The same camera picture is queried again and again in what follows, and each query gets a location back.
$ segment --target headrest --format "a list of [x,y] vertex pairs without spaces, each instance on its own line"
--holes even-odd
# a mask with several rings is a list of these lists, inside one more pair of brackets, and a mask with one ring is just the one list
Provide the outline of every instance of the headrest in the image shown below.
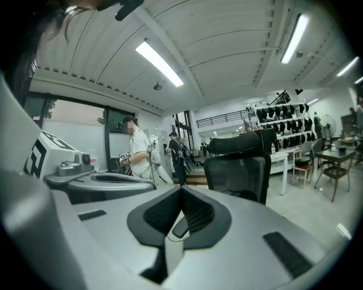
[[213,138],[209,143],[210,152],[213,154],[234,154],[246,151],[259,150],[260,138],[255,132],[227,139]]

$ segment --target hair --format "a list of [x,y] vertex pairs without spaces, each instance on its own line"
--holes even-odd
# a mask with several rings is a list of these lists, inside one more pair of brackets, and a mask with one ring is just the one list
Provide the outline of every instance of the hair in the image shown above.
[[6,28],[4,41],[8,47],[3,53],[6,57],[2,57],[0,68],[5,72],[7,84],[14,96],[24,104],[29,89],[30,68],[40,44],[43,40],[56,37],[66,18],[67,40],[69,22],[86,9],[76,8],[71,14],[67,14],[68,5],[62,0],[24,1],[18,5],[22,6],[16,16],[20,23],[16,25],[17,27]]

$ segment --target white table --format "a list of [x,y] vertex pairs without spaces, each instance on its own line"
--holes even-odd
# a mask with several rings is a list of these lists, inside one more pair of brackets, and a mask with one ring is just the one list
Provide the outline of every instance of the white table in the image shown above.
[[286,152],[276,152],[271,154],[271,163],[277,161],[284,161],[284,174],[282,176],[282,192],[281,195],[285,195],[286,192],[286,184],[288,183],[288,156],[289,154]]

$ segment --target floor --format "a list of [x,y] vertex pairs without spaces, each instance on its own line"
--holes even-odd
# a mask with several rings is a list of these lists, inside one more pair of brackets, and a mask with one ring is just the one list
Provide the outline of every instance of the floor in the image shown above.
[[[324,175],[320,178],[316,189],[315,182],[307,183],[303,188],[303,180],[298,179],[292,185],[292,173],[288,174],[286,194],[281,195],[282,175],[270,176],[266,206],[287,218],[292,223],[313,235],[329,251],[346,238],[338,231],[342,224],[350,234],[354,234],[356,223],[363,211],[363,164],[352,165],[349,173],[351,189],[348,190],[348,177],[339,180],[335,200],[331,198],[334,180]],[[206,185],[196,187],[208,188]],[[175,224],[183,217],[181,213]],[[166,259],[171,272],[183,256],[183,243],[171,232],[166,238]]]

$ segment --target cable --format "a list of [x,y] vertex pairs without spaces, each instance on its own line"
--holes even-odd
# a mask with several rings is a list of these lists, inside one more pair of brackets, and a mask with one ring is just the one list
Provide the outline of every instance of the cable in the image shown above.
[[169,238],[169,236],[168,236],[168,235],[167,235],[166,237],[167,237],[170,241],[172,241],[172,242],[184,242],[184,240],[180,240],[180,241],[173,241],[172,239],[170,239],[170,238]]

